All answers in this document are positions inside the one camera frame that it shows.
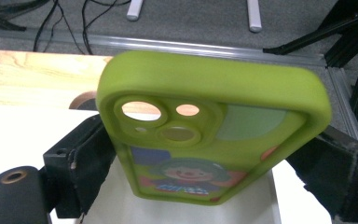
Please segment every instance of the gray floor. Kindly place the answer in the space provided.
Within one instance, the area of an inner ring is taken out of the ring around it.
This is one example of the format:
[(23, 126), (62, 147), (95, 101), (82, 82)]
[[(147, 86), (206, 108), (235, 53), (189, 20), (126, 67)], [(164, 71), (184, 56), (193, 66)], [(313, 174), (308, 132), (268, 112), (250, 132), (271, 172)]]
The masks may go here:
[[(65, 16), (75, 33), (82, 31), (83, 2), (60, 0)], [(112, 0), (101, 0), (101, 2), (111, 3)], [(89, 33), (247, 49), (271, 48), (317, 29), (335, 3), (336, 0), (260, 0), (263, 31), (253, 34), (248, 30), (245, 0), (148, 0), (144, 2), (140, 20), (136, 22), (126, 20), (129, 5), (114, 7), (89, 28)], [(13, 19), (12, 22), (29, 28), (38, 28), (52, 5), (50, 1), (33, 12)], [(89, 3), (86, 8), (87, 21), (100, 14), (105, 8)], [(59, 17), (60, 13), (57, 9), (48, 24), (46, 34)], [(56, 30), (67, 32), (67, 27), (62, 21), (57, 25)], [(337, 35), (331, 36), (298, 52), (309, 55), (326, 53), (338, 38)], [(0, 37), (0, 49), (31, 51), (33, 44), (33, 40)], [(79, 45), (85, 51), (84, 46), (81, 43)], [(42, 50), (45, 46), (46, 42), (40, 42), (39, 49)], [(121, 51), (97, 45), (92, 46), (92, 50), (97, 55), (115, 55)], [(51, 43), (47, 52), (80, 53), (74, 43), (61, 42)], [(338, 109), (337, 94), (325, 69), (321, 66), (307, 66), (307, 68), (319, 75), (329, 92), (334, 108), (332, 125), (346, 132)], [(345, 72), (351, 84), (354, 84), (358, 74), (358, 56), (345, 66)]]

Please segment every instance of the cartoon character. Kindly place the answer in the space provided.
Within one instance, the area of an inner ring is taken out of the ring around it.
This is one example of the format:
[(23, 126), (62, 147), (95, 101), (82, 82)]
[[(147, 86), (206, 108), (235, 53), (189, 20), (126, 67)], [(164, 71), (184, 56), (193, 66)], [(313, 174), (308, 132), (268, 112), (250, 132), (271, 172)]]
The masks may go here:
[(165, 178), (148, 180), (143, 185), (154, 185), (156, 190), (208, 195), (209, 191), (218, 191), (220, 187), (213, 182), (226, 182), (231, 177), (219, 164), (194, 158), (176, 158), (164, 161), (150, 169), (152, 175)]

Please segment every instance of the white surface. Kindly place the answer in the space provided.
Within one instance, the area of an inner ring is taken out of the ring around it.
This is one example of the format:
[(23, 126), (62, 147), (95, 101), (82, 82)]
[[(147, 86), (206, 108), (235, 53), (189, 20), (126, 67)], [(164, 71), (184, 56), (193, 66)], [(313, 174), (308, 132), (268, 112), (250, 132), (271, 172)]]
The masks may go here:
[(127, 12), (127, 19), (129, 21), (137, 21), (139, 19), (143, 2), (144, 0), (131, 0), (130, 8)]
[(247, 0), (248, 2), (248, 18), (249, 18), (249, 30), (258, 33), (261, 31), (261, 18), (260, 7), (258, 6), (258, 0)]
[[(43, 153), (92, 111), (0, 106), (0, 173), (23, 165), (43, 166)], [(302, 188), (285, 162), (273, 169), (282, 224), (331, 223), (327, 212)], [(155, 202), (134, 197), (115, 161), (84, 223), (279, 223), (271, 175), (220, 206)], [(53, 224), (74, 223), (57, 219)]]

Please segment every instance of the wooden surface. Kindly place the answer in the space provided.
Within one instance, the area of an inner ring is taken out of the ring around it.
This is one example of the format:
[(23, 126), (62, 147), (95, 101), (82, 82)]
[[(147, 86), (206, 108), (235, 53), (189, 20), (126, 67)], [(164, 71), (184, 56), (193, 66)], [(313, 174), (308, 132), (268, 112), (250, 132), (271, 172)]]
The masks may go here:
[(0, 50), (0, 105), (69, 108), (96, 91), (111, 57)]

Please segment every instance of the phone case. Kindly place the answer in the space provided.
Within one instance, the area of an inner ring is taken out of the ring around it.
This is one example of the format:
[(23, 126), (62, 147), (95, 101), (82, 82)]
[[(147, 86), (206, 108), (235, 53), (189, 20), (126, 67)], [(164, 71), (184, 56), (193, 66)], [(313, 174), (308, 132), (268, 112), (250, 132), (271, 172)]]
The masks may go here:
[(135, 195), (205, 205), (234, 196), (331, 119), (311, 71), (149, 51), (113, 58), (96, 100)]

